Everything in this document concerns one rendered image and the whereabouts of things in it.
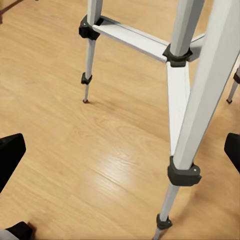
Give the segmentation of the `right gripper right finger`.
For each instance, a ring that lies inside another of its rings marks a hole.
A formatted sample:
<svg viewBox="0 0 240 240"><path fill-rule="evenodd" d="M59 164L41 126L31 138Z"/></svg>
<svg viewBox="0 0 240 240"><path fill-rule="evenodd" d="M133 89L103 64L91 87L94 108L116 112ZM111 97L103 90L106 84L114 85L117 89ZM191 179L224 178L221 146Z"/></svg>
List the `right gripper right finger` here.
<svg viewBox="0 0 240 240"><path fill-rule="evenodd" d="M228 133L224 151L240 173L240 135Z"/></svg>

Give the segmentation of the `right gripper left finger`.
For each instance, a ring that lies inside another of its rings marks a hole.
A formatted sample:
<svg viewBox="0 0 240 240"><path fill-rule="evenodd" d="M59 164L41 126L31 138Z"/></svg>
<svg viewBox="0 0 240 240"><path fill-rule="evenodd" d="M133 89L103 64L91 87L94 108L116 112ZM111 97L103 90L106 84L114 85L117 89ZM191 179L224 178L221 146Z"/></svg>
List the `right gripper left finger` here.
<svg viewBox="0 0 240 240"><path fill-rule="evenodd" d="M26 152L21 133L0 138L0 193Z"/></svg>

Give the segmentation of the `camera tripod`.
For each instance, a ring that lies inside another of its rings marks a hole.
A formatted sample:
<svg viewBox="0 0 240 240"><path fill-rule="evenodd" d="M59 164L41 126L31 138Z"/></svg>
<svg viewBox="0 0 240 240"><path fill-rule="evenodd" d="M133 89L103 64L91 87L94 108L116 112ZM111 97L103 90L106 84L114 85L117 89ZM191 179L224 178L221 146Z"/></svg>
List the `camera tripod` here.
<svg viewBox="0 0 240 240"><path fill-rule="evenodd" d="M180 187L198 184L201 169L194 159L240 55L240 0L214 0L206 32L193 38L206 0L179 0L171 42L102 15L104 0L88 0L79 35L87 38L84 104L88 101L96 40L102 34L166 66L170 158L169 184L156 230L173 226L169 213ZM190 90L189 63L198 59ZM232 103L240 84L240 67L226 100Z"/></svg>

